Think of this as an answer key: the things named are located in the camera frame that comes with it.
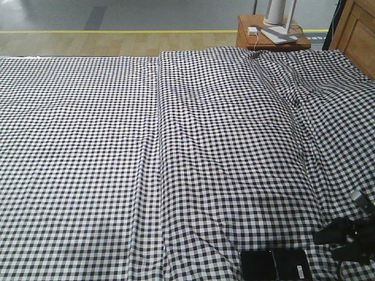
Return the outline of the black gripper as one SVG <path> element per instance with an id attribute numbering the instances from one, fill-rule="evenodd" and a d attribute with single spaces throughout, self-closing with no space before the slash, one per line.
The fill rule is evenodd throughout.
<path id="1" fill-rule="evenodd" d="M 335 218 L 324 229 L 313 233 L 315 244 L 338 244 L 332 250 L 336 261 L 370 265 L 374 261 L 374 210 L 366 218 Z"/>

